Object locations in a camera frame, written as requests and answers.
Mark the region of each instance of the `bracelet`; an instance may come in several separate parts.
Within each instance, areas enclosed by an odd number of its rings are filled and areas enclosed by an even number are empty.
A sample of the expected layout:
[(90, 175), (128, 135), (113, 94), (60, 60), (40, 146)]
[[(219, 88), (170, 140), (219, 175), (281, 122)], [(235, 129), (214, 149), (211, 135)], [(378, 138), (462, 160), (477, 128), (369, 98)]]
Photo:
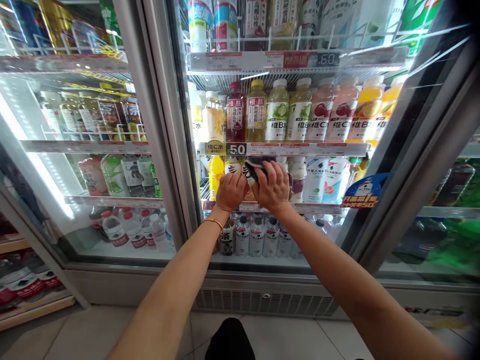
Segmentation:
[(214, 223), (217, 223), (218, 226), (220, 227), (220, 235), (218, 236), (218, 238), (220, 239), (223, 235), (224, 235), (224, 227), (222, 226), (222, 224), (220, 223), (220, 221), (218, 220), (215, 220), (215, 219), (212, 219), (212, 218), (206, 218), (205, 220), (203, 220), (201, 223), (203, 224), (204, 222), (206, 221), (211, 221), (211, 222), (214, 222)]

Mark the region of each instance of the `red bottle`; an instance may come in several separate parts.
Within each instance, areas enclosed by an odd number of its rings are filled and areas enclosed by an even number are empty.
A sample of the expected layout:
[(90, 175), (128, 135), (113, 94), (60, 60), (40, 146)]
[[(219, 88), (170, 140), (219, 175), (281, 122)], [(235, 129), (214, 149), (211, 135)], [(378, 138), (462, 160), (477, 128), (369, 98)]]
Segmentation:
[(230, 84), (230, 94), (226, 97), (226, 141), (245, 142), (246, 98), (239, 82)]

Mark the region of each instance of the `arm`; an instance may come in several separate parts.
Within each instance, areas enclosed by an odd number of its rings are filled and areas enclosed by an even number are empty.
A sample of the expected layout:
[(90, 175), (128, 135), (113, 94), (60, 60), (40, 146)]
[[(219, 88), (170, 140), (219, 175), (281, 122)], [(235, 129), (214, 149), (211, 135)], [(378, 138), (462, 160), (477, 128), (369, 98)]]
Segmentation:
[(455, 359), (363, 267), (290, 205), (287, 171), (264, 161), (253, 194), (285, 226), (311, 269), (346, 312), (375, 359)]
[[(208, 217), (225, 224), (247, 190), (244, 175), (224, 175)], [(111, 352), (110, 360), (175, 359), (219, 235), (220, 226), (213, 221), (198, 227), (156, 279)]]

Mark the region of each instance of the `floor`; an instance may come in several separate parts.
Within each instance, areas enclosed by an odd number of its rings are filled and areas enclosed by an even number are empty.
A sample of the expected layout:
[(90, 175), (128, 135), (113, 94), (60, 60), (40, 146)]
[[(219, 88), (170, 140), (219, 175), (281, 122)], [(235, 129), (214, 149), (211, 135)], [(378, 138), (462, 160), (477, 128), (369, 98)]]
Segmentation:
[[(105, 359), (135, 312), (131, 307), (72, 306), (0, 332), (0, 360)], [(178, 359), (204, 359), (210, 338), (228, 317), (240, 319), (258, 360), (371, 360), (350, 322), (191, 312)], [(472, 348), (469, 330), (432, 332), (461, 359)]]

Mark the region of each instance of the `vent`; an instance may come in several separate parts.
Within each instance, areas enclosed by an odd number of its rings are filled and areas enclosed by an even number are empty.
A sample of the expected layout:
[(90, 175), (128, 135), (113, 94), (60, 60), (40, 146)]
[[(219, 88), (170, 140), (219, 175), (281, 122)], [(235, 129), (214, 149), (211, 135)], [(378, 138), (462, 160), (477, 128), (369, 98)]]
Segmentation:
[(282, 314), (297, 317), (331, 317), (339, 305), (329, 296), (287, 293), (201, 289), (194, 310), (218, 310), (236, 313)]

